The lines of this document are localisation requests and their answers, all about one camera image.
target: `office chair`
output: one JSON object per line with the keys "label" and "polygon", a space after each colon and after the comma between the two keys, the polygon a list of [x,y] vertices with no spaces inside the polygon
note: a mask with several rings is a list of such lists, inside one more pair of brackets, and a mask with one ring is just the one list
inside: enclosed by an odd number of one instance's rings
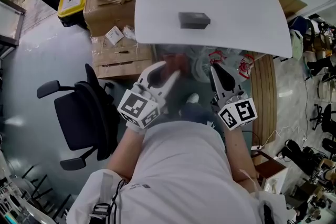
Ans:
{"label": "office chair", "polygon": [[322,113],[322,107],[314,104],[317,107],[317,117],[310,119],[309,121],[316,121],[315,127],[312,129],[315,131],[316,127],[322,123],[322,130],[324,132],[329,132],[330,125],[332,125],[333,120],[331,120],[331,114],[336,113],[336,111],[331,111],[331,104],[328,104]]}
{"label": "office chair", "polygon": [[39,99],[58,91],[73,91],[55,99],[57,118],[70,150],[91,149],[78,158],[61,161],[64,170],[84,168],[85,159],[95,150],[98,161],[106,159],[118,144],[120,116],[112,104],[113,97],[105,92],[105,88],[113,88],[113,84],[108,82],[102,88],[94,70],[88,64],[85,69],[87,82],[80,81],[68,87],[54,80],[37,89]]}
{"label": "office chair", "polygon": [[322,140],[322,147],[332,155],[336,154],[336,142],[332,139],[324,138]]}

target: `chair armrest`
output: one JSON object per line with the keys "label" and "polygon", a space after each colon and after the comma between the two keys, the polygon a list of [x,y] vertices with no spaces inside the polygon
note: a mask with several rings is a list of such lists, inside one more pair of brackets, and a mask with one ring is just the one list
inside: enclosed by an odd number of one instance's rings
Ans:
{"label": "chair armrest", "polygon": [[48,96],[54,92],[58,91],[70,91],[75,90],[75,87],[61,86],[58,80],[52,80],[47,83],[44,83],[37,89],[37,98]]}

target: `white label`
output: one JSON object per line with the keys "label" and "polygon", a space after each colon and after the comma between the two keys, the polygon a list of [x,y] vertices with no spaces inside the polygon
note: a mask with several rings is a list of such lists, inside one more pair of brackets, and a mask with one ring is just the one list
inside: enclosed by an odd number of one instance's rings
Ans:
{"label": "white label", "polygon": [[63,0],[62,11],[80,4],[80,0]]}
{"label": "white label", "polygon": [[105,36],[113,45],[116,45],[117,42],[124,37],[124,35],[117,26],[114,26],[110,31],[106,33]]}

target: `white table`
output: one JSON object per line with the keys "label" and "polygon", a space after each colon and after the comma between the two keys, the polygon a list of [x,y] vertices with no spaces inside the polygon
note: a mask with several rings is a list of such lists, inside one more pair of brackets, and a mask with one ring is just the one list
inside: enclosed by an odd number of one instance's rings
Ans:
{"label": "white table", "polygon": [[[179,12],[205,13],[204,30],[180,29]],[[278,0],[136,0],[135,37],[145,44],[226,47],[291,58]]]}

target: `small black box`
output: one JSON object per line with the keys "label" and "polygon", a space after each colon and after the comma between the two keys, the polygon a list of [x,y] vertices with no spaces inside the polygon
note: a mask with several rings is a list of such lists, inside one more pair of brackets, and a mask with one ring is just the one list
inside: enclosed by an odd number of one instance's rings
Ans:
{"label": "small black box", "polygon": [[205,29],[211,20],[205,13],[179,12],[181,29]]}

